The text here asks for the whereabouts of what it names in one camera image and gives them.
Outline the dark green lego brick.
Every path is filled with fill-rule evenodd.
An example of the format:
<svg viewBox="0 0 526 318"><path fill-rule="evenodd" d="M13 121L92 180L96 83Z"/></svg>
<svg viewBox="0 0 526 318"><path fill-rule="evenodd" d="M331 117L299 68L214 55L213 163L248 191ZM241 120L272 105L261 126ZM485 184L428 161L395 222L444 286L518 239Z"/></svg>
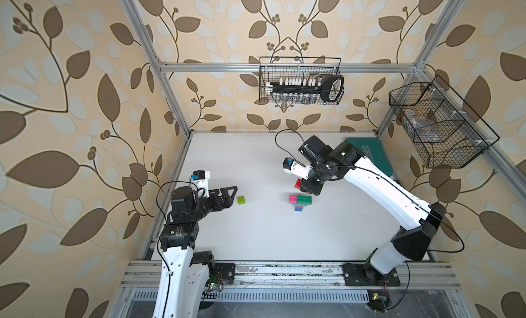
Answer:
<svg viewBox="0 0 526 318"><path fill-rule="evenodd" d="M296 204L298 205L311 205L312 204L312 197L311 196L297 196Z"/></svg>

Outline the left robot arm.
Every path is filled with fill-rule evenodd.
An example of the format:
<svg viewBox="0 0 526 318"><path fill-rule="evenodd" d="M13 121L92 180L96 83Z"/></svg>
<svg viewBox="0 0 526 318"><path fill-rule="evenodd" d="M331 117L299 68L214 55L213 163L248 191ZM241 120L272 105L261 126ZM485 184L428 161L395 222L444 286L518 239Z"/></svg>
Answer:
<svg viewBox="0 0 526 318"><path fill-rule="evenodd" d="M161 278L154 317L196 317L206 293L234 283L235 264L216 263L211 251L197 252L199 221L230 208L237 187L205 190L181 187L172 192L171 211L158 239Z"/></svg>

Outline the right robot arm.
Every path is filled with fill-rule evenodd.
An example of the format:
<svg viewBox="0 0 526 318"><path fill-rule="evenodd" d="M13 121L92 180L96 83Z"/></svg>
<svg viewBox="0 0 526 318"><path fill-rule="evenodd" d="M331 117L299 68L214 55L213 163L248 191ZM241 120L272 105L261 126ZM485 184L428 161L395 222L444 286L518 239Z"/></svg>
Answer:
<svg viewBox="0 0 526 318"><path fill-rule="evenodd" d="M318 196L326 182L345 180L372 197L399 222L397 234L372 253L364 266L366 270L385 276L407 260L423 259L445 216L443 205L412 195L346 141L331 148L312 136L302 143L299 152L308 165L286 159L283 166L284 171L299 177L302 192Z"/></svg>

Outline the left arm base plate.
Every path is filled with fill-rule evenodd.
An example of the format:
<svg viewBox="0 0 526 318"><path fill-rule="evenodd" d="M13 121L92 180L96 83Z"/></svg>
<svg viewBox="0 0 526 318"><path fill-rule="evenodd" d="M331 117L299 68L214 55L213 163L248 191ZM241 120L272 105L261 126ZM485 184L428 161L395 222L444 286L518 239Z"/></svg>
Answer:
<svg viewBox="0 0 526 318"><path fill-rule="evenodd" d="M233 285L236 276L235 263L216 263L209 278L206 281L206 286L211 285Z"/></svg>

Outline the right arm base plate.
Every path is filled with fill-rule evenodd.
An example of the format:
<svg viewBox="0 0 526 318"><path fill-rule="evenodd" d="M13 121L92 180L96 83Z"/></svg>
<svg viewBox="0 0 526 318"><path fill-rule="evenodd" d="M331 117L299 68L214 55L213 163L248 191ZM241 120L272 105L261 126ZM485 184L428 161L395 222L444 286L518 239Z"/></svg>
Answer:
<svg viewBox="0 0 526 318"><path fill-rule="evenodd" d="M342 265L345 285L348 287L399 287L397 270L382 274L369 263L345 263Z"/></svg>

